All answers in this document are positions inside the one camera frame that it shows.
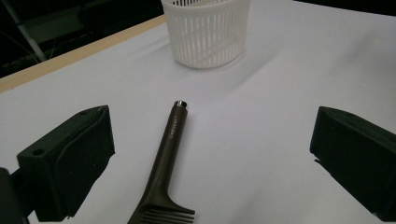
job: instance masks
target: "white table surface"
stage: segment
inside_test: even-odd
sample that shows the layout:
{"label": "white table surface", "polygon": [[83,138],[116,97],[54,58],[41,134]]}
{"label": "white table surface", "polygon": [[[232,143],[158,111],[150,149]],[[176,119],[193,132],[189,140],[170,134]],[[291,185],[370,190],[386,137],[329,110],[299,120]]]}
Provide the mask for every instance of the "white table surface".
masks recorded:
{"label": "white table surface", "polygon": [[[396,133],[396,18],[252,0],[246,50],[196,70],[166,25],[0,94],[0,165],[78,111],[109,105],[116,154],[67,224],[125,224],[175,100],[190,105],[170,195],[198,224],[382,223],[314,162],[320,105]],[[29,216],[37,223],[35,215]]]}

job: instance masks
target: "metal tip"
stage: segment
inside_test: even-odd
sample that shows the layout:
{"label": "metal tip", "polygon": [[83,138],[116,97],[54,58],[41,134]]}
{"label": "metal tip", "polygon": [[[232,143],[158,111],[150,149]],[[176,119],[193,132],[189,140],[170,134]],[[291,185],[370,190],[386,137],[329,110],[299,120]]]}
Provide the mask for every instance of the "metal tip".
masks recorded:
{"label": "metal tip", "polygon": [[186,108],[187,110],[189,110],[189,106],[187,105],[187,103],[186,102],[184,102],[184,101],[176,101],[175,102],[175,106],[181,106],[181,107],[184,107],[184,108]]}

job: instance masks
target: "slotted basket wall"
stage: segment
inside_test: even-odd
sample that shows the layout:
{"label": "slotted basket wall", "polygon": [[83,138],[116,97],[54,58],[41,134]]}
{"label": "slotted basket wall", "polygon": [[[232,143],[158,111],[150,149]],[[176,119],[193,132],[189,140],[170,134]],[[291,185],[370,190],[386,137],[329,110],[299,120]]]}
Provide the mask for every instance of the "slotted basket wall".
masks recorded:
{"label": "slotted basket wall", "polygon": [[211,68],[245,47],[250,0],[162,0],[176,61]]}

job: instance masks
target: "dark background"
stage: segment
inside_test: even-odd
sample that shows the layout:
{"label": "dark background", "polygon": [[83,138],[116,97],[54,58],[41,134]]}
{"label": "dark background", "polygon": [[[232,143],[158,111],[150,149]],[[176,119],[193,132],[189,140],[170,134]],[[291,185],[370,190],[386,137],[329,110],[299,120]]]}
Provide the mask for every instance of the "dark background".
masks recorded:
{"label": "dark background", "polygon": [[[22,21],[45,17],[51,13],[78,7],[78,19],[84,28],[39,43],[47,58],[56,57],[95,40],[163,14],[161,0],[8,0]],[[340,7],[369,13],[396,15],[389,1],[297,0],[327,7]],[[33,50],[21,35],[14,20],[0,3],[0,77],[39,63]]]}

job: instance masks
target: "wooden table edge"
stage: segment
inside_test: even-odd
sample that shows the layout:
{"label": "wooden table edge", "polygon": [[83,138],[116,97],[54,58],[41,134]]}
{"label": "wooden table edge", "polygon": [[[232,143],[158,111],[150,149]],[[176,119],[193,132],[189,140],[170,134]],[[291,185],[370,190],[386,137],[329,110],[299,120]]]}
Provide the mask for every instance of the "wooden table edge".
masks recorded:
{"label": "wooden table edge", "polygon": [[147,30],[152,29],[164,23],[165,23],[165,16],[161,15],[149,21],[142,22],[140,24],[137,24],[136,26],[118,32],[114,35],[95,41],[81,48],[69,51],[65,54],[47,60],[43,63],[38,63],[34,66],[28,67],[19,72],[11,74],[7,77],[2,77],[0,78],[0,93],[11,90],[15,87],[18,87],[36,78],[43,77],[48,73],[51,73],[55,70],[65,67],[71,63],[75,63],[79,60],[87,58],[99,51],[110,48],[116,44],[119,44],[122,41],[140,35],[146,32]]}

